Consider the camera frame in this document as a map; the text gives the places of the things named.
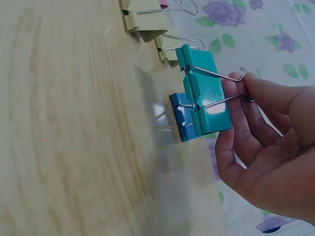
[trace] pink binder clip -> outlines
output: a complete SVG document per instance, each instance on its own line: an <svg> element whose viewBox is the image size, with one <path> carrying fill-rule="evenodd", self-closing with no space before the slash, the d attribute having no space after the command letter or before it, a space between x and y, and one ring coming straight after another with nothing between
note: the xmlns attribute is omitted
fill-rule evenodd
<svg viewBox="0 0 315 236"><path fill-rule="evenodd" d="M161 9L168 8L167 0L158 0L158 1L159 1L160 6L161 6Z"/></svg>

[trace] wood grain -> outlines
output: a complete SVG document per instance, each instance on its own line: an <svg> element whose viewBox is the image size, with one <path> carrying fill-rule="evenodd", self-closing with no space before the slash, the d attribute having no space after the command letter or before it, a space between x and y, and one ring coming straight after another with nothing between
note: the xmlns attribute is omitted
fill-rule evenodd
<svg viewBox="0 0 315 236"><path fill-rule="evenodd" d="M119 1L0 6L0 235L220 235L205 140L167 131L182 76Z"/></svg>

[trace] teal binder clip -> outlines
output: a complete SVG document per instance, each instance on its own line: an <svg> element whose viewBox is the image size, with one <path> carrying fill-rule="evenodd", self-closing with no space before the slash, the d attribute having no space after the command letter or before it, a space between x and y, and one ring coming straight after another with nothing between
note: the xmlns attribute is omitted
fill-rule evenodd
<svg viewBox="0 0 315 236"><path fill-rule="evenodd" d="M189 45L176 49L181 71L185 71L184 87L192 104L191 118L196 136L227 130L232 127L221 79L241 81L218 74L210 52L193 50Z"/></svg>

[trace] purple flower print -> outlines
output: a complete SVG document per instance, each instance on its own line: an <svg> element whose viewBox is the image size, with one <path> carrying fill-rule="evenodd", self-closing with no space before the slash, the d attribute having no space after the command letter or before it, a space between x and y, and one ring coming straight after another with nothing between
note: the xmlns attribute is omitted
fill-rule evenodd
<svg viewBox="0 0 315 236"><path fill-rule="evenodd" d="M252 10L262 9L262 0L250 0Z"/></svg>
<svg viewBox="0 0 315 236"><path fill-rule="evenodd" d="M202 9L211 21L220 26L245 24L245 10L226 0L208 0L208 4Z"/></svg>
<svg viewBox="0 0 315 236"><path fill-rule="evenodd" d="M294 219L287 218L284 216L275 215L270 213L264 216L264 222L256 226L256 229L261 231L262 233L271 233L269 230L280 228L282 225L288 224L294 221Z"/></svg>
<svg viewBox="0 0 315 236"><path fill-rule="evenodd" d="M287 33L282 32L280 34L276 34L275 39L280 50L286 50L289 53L293 53L295 51L294 39L291 38Z"/></svg>
<svg viewBox="0 0 315 236"><path fill-rule="evenodd" d="M210 151L210 155L211 155L211 159L212 159L213 170L215 172L216 179L219 180L220 177L219 177L217 160L216 160L216 152L215 152L216 137L209 137L208 138L208 147L209 147L209 151Z"/></svg>

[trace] floral fabric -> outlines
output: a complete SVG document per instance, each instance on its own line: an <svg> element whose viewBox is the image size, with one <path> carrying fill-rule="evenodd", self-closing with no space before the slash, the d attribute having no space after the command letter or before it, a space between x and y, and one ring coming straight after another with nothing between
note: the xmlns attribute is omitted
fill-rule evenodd
<svg viewBox="0 0 315 236"><path fill-rule="evenodd" d="M178 8L175 1L170 3L170 7ZM205 50L214 55L219 73L250 71L278 84L315 84L315 0L197 0L196 3L198 16L174 11L170 14L171 21L181 37L202 39ZM181 7L193 11L189 0L183 0ZM215 136L208 141L217 174ZM300 221L251 206L218 175L217 184L231 235L279 232L279 235L303 236L315 230Z"/></svg>

